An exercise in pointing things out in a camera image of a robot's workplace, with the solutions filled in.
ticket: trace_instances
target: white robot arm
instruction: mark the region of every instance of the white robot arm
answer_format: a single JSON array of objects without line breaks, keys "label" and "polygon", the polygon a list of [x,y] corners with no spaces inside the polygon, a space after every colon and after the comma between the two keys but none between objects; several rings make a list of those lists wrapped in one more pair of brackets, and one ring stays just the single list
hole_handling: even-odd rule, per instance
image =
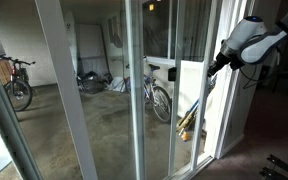
[{"label": "white robot arm", "polygon": [[273,48],[288,36],[288,14],[267,31],[263,20],[256,16],[244,18],[222,44],[216,62],[209,68],[208,76],[214,75],[224,65],[233,70],[244,64],[258,64],[265,60]]}]

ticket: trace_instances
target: floor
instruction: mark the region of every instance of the floor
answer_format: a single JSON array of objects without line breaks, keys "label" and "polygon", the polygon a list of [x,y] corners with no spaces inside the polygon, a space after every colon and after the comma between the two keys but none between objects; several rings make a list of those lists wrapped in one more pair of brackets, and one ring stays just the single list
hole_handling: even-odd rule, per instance
[{"label": "floor", "polygon": [[266,158],[273,154],[288,164],[288,94],[284,88],[256,92],[244,139],[222,159],[202,170],[196,180],[255,180],[268,165]]},{"label": "floor", "polygon": [[[81,100],[99,179],[134,179],[129,94],[82,93]],[[17,116],[44,179],[82,179],[57,85],[35,88],[32,104]],[[145,123],[147,178],[163,179],[168,172],[170,125],[160,123],[150,106]],[[175,171],[189,162],[190,151],[191,142],[177,136]],[[0,173],[4,179],[20,179],[13,164]]]}]

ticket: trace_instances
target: bicycle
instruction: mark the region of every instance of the bicycle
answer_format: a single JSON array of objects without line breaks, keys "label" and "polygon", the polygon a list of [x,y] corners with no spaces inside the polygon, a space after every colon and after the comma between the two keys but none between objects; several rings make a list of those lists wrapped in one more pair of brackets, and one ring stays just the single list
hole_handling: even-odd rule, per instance
[{"label": "bicycle", "polygon": [[13,59],[12,57],[6,57],[0,55],[1,60],[8,60],[12,62],[12,72],[10,81],[4,85],[5,91],[8,94],[10,102],[14,108],[14,111],[19,112],[25,110],[32,102],[33,90],[29,85],[29,77],[27,75],[26,68],[23,68],[23,64],[31,66],[36,62],[31,63]]},{"label": "bicycle", "polygon": [[[171,99],[167,92],[156,84],[156,78],[153,77],[153,72],[159,70],[159,66],[149,64],[149,76],[144,74],[144,101],[153,106],[156,116],[162,123],[169,123],[171,121]],[[128,92],[131,92],[130,77],[125,79],[125,87]]]}]

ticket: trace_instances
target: concrete floor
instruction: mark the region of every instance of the concrete floor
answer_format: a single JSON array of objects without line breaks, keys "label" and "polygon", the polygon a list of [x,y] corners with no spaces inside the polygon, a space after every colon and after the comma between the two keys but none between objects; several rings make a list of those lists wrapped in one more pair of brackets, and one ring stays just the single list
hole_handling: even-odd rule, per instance
[{"label": "concrete floor", "polygon": [[[35,88],[32,104],[17,113],[20,126],[44,179],[82,179],[57,85]],[[81,94],[92,153],[99,179],[134,179],[129,94],[103,91]],[[168,172],[170,125],[162,124],[151,107],[145,113],[147,179]],[[177,136],[175,171],[189,162],[191,141]],[[205,140],[201,141],[203,152]],[[20,179],[13,164],[0,180]]]}]

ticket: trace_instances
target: bicycle wheel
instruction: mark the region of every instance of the bicycle wheel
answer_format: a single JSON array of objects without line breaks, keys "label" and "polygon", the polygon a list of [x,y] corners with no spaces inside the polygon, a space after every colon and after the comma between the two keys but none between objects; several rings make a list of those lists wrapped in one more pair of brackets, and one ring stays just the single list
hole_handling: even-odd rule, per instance
[{"label": "bicycle wheel", "polygon": [[154,97],[152,97],[153,109],[162,123],[171,121],[171,99],[167,92],[159,86],[153,88]]},{"label": "bicycle wheel", "polygon": [[5,86],[6,93],[16,112],[25,110],[32,101],[32,88],[26,82],[15,79],[13,81],[14,92],[11,90],[11,82]]}]

